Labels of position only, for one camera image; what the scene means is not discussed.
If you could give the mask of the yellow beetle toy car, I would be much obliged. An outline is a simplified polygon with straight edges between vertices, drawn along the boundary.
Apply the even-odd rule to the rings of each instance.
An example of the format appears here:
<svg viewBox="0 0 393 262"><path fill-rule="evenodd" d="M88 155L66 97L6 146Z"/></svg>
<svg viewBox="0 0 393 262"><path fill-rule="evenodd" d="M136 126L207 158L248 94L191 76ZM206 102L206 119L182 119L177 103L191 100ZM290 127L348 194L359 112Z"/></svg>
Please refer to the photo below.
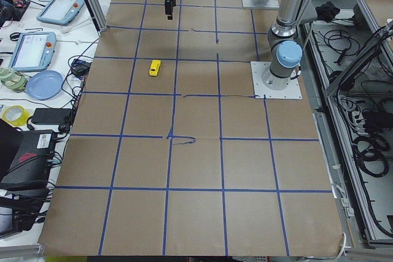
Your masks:
<svg viewBox="0 0 393 262"><path fill-rule="evenodd" d="M149 68L149 75L156 77L160 71L161 60L152 60Z"/></svg>

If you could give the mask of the upper teach pendant tablet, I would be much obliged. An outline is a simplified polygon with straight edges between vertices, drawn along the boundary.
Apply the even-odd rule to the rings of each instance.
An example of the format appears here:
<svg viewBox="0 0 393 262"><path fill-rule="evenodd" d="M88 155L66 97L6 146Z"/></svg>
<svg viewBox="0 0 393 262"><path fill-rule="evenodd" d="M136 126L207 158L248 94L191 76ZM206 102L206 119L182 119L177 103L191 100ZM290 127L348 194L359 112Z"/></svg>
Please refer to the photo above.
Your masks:
<svg viewBox="0 0 393 262"><path fill-rule="evenodd" d="M67 26L84 6L84 0L51 0L37 15L43 23Z"/></svg>

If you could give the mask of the teach pendant tablet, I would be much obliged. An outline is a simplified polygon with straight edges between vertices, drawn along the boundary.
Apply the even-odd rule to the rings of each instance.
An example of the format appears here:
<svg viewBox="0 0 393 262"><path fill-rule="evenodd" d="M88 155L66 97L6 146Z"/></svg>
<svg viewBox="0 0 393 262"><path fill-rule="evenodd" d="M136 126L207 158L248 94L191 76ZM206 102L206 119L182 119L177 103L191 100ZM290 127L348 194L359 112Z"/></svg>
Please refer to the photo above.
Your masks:
<svg viewBox="0 0 393 262"><path fill-rule="evenodd" d="M67 26L84 6L84 0L51 0L37 15L43 23Z"/></svg>
<svg viewBox="0 0 393 262"><path fill-rule="evenodd" d="M20 72L46 70L52 60L56 41L53 32L21 33L9 67Z"/></svg>

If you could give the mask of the lower teach pendant tablet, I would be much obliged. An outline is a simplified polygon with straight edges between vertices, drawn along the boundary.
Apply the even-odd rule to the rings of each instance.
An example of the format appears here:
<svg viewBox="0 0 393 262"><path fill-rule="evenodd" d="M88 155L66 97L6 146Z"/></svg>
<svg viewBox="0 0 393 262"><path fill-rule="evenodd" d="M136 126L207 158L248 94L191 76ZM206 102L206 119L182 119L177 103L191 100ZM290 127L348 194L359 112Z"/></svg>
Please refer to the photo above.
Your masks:
<svg viewBox="0 0 393 262"><path fill-rule="evenodd" d="M52 60L56 41L53 32L21 33L9 67L20 72L46 70Z"/></svg>

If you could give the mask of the blue plastic plate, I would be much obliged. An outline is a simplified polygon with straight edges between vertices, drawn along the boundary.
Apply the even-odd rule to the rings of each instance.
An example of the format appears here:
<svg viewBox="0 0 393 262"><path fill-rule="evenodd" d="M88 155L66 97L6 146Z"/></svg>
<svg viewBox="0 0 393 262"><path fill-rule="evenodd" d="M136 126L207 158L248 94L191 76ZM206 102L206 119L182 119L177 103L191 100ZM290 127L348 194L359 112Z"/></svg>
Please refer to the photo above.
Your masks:
<svg viewBox="0 0 393 262"><path fill-rule="evenodd" d="M61 91L63 77L57 71L42 71L31 77L26 84L26 94L38 100L46 100Z"/></svg>

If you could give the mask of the black power adapter brick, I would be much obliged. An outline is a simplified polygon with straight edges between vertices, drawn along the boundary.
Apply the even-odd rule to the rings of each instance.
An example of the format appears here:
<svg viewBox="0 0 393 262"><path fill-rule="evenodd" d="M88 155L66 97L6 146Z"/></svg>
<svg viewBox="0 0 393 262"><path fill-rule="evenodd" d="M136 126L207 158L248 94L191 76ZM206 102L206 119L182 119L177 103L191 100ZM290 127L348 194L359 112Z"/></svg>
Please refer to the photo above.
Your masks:
<svg viewBox="0 0 393 262"><path fill-rule="evenodd" d="M67 108L37 108L31 118L35 125L55 125L65 121L71 114Z"/></svg>

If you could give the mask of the green tape rolls stack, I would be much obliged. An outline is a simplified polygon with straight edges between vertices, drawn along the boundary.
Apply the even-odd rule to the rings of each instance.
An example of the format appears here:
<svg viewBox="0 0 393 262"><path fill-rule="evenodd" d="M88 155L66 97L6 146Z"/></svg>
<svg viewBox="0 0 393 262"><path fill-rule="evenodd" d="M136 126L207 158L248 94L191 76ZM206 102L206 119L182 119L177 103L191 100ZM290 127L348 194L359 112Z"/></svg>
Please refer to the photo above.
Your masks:
<svg viewBox="0 0 393 262"><path fill-rule="evenodd" d="M20 93L25 91L28 79L21 72L15 71L9 67L1 68L1 83L11 91Z"/></svg>

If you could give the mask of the yellow tape roll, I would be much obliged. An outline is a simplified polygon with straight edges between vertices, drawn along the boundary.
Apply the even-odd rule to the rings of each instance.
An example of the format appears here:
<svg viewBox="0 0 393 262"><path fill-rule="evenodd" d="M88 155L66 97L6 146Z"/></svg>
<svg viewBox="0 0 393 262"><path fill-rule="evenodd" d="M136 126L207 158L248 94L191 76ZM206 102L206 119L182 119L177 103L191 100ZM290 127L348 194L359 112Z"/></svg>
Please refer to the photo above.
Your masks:
<svg viewBox="0 0 393 262"><path fill-rule="evenodd" d="M23 126L29 117L29 112L22 106L7 107L2 115L6 123L16 127Z"/></svg>

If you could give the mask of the black computer box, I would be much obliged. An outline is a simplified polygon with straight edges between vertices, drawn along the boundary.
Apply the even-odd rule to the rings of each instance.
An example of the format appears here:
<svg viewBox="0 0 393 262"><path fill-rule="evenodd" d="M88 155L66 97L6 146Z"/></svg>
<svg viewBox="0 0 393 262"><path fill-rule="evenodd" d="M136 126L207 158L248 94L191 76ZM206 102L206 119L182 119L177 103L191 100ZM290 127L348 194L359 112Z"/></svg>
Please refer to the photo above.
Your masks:
<svg viewBox="0 0 393 262"><path fill-rule="evenodd" d="M45 188L55 145L55 132L51 129L1 131L1 189Z"/></svg>

